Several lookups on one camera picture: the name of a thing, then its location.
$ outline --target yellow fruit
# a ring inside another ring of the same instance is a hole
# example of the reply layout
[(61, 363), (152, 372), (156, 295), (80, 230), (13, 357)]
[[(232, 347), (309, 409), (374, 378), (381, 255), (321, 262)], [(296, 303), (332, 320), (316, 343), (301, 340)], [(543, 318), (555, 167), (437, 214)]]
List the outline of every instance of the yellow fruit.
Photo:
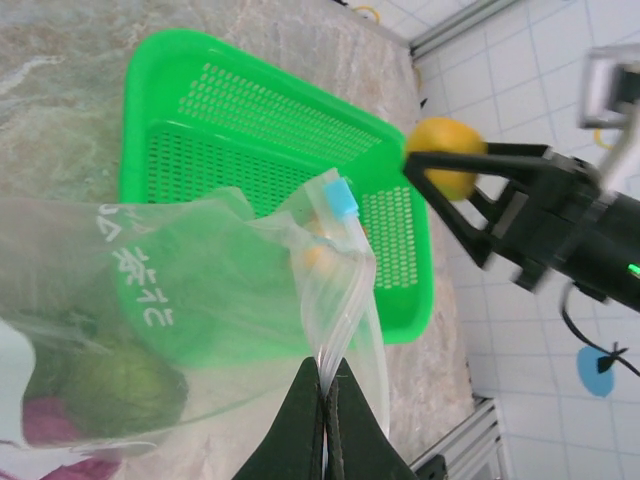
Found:
[[(451, 118), (427, 118), (407, 138), (407, 153), (486, 153), (487, 144), (474, 129)], [(448, 200), (465, 200), (473, 193), (477, 174), (454, 170), (425, 171), (425, 176)]]

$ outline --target fruit inside bag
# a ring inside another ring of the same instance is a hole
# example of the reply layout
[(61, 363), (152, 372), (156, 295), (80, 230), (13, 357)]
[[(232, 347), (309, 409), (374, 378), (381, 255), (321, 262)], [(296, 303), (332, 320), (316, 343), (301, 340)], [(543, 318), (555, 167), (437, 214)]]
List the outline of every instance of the fruit inside bag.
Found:
[(346, 356), (388, 430), (375, 260), (322, 199), (337, 179), (262, 219), (234, 188), (0, 200), (0, 478), (230, 478), (309, 355), (324, 383)]

